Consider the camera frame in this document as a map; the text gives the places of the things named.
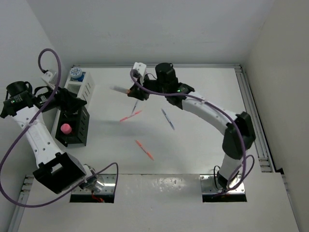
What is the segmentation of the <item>orange cap grey marker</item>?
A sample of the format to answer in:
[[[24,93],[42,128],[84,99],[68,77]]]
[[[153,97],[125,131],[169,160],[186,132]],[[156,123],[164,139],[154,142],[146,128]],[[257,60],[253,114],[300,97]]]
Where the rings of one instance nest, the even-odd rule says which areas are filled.
[[[124,88],[124,87],[119,87],[119,86],[111,86],[110,89],[117,91],[117,92],[120,92],[120,93],[124,93],[126,95],[130,92],[129,89]]]

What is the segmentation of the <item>pink cap glue bottle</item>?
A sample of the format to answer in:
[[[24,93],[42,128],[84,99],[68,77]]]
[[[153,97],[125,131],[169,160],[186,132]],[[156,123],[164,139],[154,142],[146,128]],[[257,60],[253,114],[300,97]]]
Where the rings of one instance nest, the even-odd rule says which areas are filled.
[[[65,135],[69,135],[72,133],[72,127],[67,123],[62,124],[60,130]]]

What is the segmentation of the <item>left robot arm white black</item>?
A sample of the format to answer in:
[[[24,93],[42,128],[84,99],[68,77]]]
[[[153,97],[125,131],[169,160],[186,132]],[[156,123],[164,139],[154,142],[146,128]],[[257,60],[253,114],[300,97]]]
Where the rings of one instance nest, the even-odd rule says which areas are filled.
[[[97,179],[94,170],[59,148],[39,111],[53,90],[47,86],[46,93],[37,94],[39,87],[33,89],[29,82],[23,81],[13,82],[6,89],[7,96],[0,116],[11,116],[21,129],[28,129],[25,136],[38,167],[33,172],[35,179],[56,194],[81,180],[84,183],[80,184],[80,188],[92,189]]]

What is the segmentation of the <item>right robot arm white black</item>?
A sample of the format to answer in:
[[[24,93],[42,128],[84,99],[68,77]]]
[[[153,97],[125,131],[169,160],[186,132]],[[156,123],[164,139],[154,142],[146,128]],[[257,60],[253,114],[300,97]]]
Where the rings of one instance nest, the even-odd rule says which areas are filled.
[[[256,140],[251,116],[242,112],[236,114],[220,108],[202,97],[193,87],[179,82],[172,63],[160,63],[155,67],[156,78],[151,80],[144,63],[134,63],[130,77],[133,86],[127,92],[128,97],[140,101],[148,100],[150,95],[163,96],[173,106],[190,112],[210,123],[223,135],[223,163],[214,178],[222,192],[234,190],[230,183],[242,169],[241,181],[247,175],[247,150]]]

